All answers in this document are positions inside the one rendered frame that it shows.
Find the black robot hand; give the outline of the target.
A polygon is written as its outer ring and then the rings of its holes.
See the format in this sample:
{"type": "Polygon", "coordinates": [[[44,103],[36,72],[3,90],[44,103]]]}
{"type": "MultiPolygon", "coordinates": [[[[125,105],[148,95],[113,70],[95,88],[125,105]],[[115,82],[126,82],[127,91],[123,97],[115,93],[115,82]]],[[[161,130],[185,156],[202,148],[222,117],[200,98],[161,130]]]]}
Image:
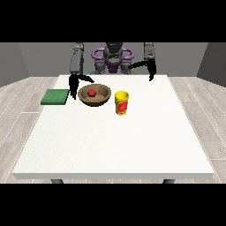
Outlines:
{"type": "Polygon", "coordinates": [[[76,99],[77,91],[78,91],[78,88],[79,88],[79,82],[81,80],[94,83],[94,80],[90,76],[83,75],[83,74],[72,74],[69,77],[69,87],[70,87],[71,97],[73,99],[76,99]]]}
{"type": "Polygon", "coordinates": [[[138,68],[141,66],[146,66],[147,70],[149,72],[149,80],[152,80],[154,78],[154,75],[156,74],[156,64],[154,59],[148,59],[145,61],[140,61],[134,64],[131,64],[129,66],[129,69],[138,68]]]}

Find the yellow cup with melon print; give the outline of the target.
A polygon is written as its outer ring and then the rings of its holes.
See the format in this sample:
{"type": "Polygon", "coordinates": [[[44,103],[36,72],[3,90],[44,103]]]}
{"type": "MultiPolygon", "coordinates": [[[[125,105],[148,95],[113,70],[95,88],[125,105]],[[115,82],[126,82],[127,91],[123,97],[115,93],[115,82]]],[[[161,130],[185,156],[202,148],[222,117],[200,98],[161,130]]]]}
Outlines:
{"type": "Polygon", "coordinates": [[[123,116],[127,112],[129,94],[125,91],[117,91],[115,93],[116,113],[123,116]]]}

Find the brown wooden bowl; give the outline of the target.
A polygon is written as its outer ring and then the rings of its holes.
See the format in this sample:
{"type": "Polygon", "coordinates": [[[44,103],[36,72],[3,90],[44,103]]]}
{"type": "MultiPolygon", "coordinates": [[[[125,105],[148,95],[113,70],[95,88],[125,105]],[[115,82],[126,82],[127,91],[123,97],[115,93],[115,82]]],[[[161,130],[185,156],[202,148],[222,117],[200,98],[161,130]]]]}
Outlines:
{"type": "Polygon", "coordinates": [[[102,84],[91,84],[82,87],[78,92],[79,99],[89,107],[99,107],[111,96],[109,87],[102,84]]]}

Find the green square pad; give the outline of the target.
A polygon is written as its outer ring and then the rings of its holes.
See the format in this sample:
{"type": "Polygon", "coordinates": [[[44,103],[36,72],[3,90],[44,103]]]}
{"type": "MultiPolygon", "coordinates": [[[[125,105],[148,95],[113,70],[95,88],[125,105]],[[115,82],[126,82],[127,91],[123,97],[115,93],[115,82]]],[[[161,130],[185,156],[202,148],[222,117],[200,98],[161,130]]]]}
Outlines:
{"type": "Polygon", "coordinates": [[[41,105],[65,105],[68,95],[68,89],[48,89],[41,99],[41,105]]]}

